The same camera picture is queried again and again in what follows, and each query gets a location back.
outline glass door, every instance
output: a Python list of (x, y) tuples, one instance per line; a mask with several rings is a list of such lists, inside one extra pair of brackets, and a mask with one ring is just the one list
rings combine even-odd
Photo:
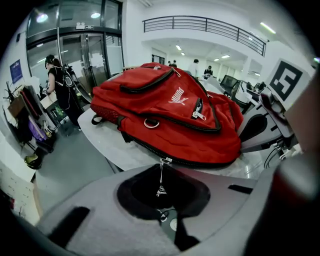
[(100, 86), (107, 78), (106, 61), (103, 54), (103, 36), (85, 35), (88, 63), (91, 75), (94, 78), (95, 86)]
[(89, 95), (92, 95), (93, 87), (108, 79), (102, 38), (100, 34), (73, 34), (60, 38), (62, 63), (72, 66)]

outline white wall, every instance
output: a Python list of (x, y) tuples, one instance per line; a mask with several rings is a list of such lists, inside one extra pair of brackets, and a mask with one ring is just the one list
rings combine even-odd
[(234, 5), (195, 0), (174, 0), (156, 3), (154, 6), (147, 8), (141, 20), (172, 15), (206, 17), (233, 24), (244, 30), (249, 30), (250, 28), (246, 12), (236, 8)]
[[(6, 51), (4, 52), (1, 64), (0, 64), (0, 104), (4, 108), (9, 106), (9, 101), (3, 99), (8, 94), (5, 91), (6, 82), (9, 85), (12, 84), (12, 78), (10, 73), (10, 65), (20, 60), (22, 76), (19, 81), (12, 84), (10, 89), (13, 91), (15, 87), (24, 84), (27, 80), (30, 80), (30, 72), (27, 62), (27, 48), (26, 48), (26, 29), (27, 19), (21, 24), (16, 33), (13, 35), (10, 43), (8, 44)], [(20, 40), (16, 42), (17, 34), (20, 33)], [(13, 138), (13, 135), (9, 131), (5, 124), (3, 111), (0, 111), (1, 118), (1, 132), (0, 132), (0, 161), (3, 162), (15, 175), (21, 179), (29, 182), (33, 177), (35, 171), (27, 167), (24, 159), (20, 155), (21, 148), (18, 142)]]
[(305, 70), (310, 77), (315, 73), (314, 68), (307, 59), (298, 51), (292, 50), (279, 41), (271, 41), (266, 44), (264, 63), (262, 65), (259, 81), (266, 81), (279, 59), (287, 60)]
[(124, 66), (140, 66), (151, 62), (151, 47), (141, 38), (144, 33), (142, 23), (146, 8), (137, 0), (127, 0), (122, 7), (122, 44)]
[(236, 69), (236, 70), (234, 71), (233, 77), (236, 78), (236, 79), (238, 79), (238, 80), (240, 80), (240, 79), (241, 79), (241, 73), (242, 73), (241, 70), (237, 70), (237, 69)]

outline white ceiling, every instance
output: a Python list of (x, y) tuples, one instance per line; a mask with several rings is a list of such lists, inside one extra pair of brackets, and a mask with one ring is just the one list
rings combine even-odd
[[(148, 0), (152, 4), (171, 2), (176, 0)], [(291, 15), (280, 7), (275, 0), (192, 0), (193, 2), (217, 3), (219, 5), (237, 8), (249, 18), (250, 27), (255, 34), (269, 41), (280, 41), (294, 50), (300, 51), (311, 64), (314, 64), (314, 50), (308, 39), (300, 30), (299, 25)], [(261, 22), (269, 25), (276, 31), (270, 33), (260, 25)]]
[[(223, 63), (236, 70), (242, 70), (244, 62), (247, 58), (246, 55), (238, 52), (236, 50), (230, 49), (223, 45), (201, 41), (196, 39), (186, 39), (186, 38), (162, 38), (157, 40), (152, 40), (152, 45), (157, 47), (159, 50), (162, 49), (169, 55), (181, 54), (176, 47), (179, 45), (182, 48), (182, 52), (186, 56), (207, 59), (213, 61), (214, 59), (219, 59), (217, 63)], [(229, 58), (222, 59), (221, 56), (230, 55)], [(256, 61), (251, 62), (250, 71), (260, 72), (262, 66)]]

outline railing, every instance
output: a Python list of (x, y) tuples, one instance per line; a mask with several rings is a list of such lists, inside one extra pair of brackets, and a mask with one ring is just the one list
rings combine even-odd
[(244, 44), (265, 56), (266, 43), (253, 34), (224, 21), (198, 16), (165, 16), (143, 20), (144, 32), (156, 30), (199, 30), (218, 34)]

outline hanging clothes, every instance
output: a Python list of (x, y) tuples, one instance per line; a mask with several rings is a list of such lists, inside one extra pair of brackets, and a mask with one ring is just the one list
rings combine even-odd
[(36, 121), (31, 117), (29, 117), (28, 127), (33, 135), (33, 137), (37, 141), (45, 141), (47, 139), (46, 133), (38, 126)]
[(23, 90), (20, 93), (25, 101), (26, 107), (29, 109), (33, 118), (38, 120), (39, 117), (42, 115), (42, 111), (39, 105), (37, 104), (36, 100), (34, 99), (32, 93), (26, 87), (23, 88)]

